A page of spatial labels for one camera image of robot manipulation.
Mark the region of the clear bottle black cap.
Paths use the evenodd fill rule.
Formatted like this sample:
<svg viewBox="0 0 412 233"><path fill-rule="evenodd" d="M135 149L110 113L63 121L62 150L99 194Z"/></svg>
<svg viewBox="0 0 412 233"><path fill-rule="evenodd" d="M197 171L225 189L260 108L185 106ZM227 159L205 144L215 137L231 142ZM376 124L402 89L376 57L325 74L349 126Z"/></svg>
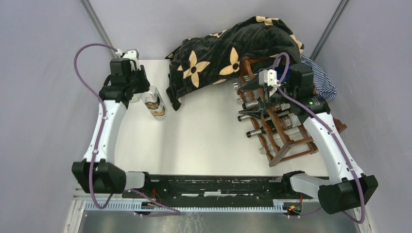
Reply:
<svg viewBox="0 0 412 233"><path fill-rule="evenodd" d="M158 89L155 86L151 85L149 87L149 90L142 93L140 97L146 108L156 120L165 119L166 106Z"/></svg>

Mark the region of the green wine bottle back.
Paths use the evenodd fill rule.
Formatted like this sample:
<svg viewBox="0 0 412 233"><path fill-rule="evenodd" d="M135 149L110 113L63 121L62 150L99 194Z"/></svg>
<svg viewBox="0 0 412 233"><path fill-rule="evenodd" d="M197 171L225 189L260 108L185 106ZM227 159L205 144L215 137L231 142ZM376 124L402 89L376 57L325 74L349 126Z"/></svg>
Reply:
<svg viewBox="0 0 412 233"><path fill-rule="evenodd" d="M241 104L243 110L258 110L260 107L260 104L262 103L260 98L257 98L256 100L251 100L249 102L244 102ZM289 103L282 103L282 102L276 102L272 103L269 102L266 105L267 107L274 107L275 112L283 112L291 108L291 105Z"/></svg>

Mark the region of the dark wine bottle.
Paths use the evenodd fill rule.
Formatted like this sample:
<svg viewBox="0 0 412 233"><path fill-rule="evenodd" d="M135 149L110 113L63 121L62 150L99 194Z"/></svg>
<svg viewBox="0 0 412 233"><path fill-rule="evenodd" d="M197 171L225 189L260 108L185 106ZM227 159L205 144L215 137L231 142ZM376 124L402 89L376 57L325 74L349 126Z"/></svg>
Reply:
<svg viewBox="0 0 412 233"><path fill-rule="evenodd" d="M237 117L237 120L240 122L240 121L250 119L250 118L253 118L253 117L248 116L248 115L240 115L240 116ZM272 120L271 120L269 115L265 116L264 119L265 119L265 121L267 122L268 125L271 125L272 127L274 127L274 124L272 123ZM280 123L281 123L284 130L292 129L292 128L301 126L301 122L300 122L298 116L295 115L294 113L283 114L283 115L279 116L279 119L280 119Z"/></svg>
<svg viewBox="0 0 412 233"><path fill-rule="evenodd" d="M292 128L297 128L301 125L297 125L297 126L287 126L287 127L283 127L283 130L288 130L288 129L292 129ZM277 129L275 128L275 126L270 126L271 131L273 134L277 133ZM252 136L257 136L259 134L266 134L264 127L260 127L258 129L252 130L252 131L248 131L246 132L246 137L251 138Z"/></svg>

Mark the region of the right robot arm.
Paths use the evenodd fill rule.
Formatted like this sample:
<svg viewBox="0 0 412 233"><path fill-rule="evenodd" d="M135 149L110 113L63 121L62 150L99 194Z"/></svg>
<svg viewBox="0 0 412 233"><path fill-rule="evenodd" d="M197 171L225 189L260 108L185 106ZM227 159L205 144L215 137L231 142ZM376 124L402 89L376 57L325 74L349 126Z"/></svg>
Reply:
<svg viewBox="0 0 412 233"><path fill-rule="evenodd" d="M326 100L315 93L314 74L309 65L294 64L242 76L238 89L260 93L259 100L242 111L251 117L264 118L275 104L289 103L291 112L322 156L328 179L303 171L286 173L280 186L283 196L308 195L317 199L328 214L346 213L355 208L365 213L378 181L374 175L364 173L345 146Z"/></svg>

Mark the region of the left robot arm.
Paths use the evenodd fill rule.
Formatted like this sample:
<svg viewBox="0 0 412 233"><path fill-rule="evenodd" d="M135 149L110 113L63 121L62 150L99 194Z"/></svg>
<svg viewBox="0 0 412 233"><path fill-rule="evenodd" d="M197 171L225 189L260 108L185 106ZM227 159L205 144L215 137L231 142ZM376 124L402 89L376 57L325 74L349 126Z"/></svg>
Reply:
<svg viewBox="0 0 412 233"><path fill-rule="evenodd" d="M138 59L113 59L110 71L98 93L98 119L90 146L71 167L86 193L120 194L126 189L127 173L114 164L117 137L133 96L147 92L150 86Z"/></svg>

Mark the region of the dark wine bottle front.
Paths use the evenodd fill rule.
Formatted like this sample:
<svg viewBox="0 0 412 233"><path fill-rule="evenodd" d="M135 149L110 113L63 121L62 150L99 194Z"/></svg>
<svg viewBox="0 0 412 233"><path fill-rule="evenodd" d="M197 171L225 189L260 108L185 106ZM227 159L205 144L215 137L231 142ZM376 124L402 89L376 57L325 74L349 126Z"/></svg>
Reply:
<svg viewBox="0 0 412 233"><path fill-rule="evenodd" d="M292 128L297 128L301 125L297 125L297 126L287 126L287 127L283 127L283 130L288 130L288 129L292 129ZM270 126L271 131L273 134L277 133L277 129L275 128L275 126ZM246 137L251 138L252 136L257 136L259 134L266 134L264 127L260 127L258 129L252 130L252 131L248 131L246 132Z"/></svg>

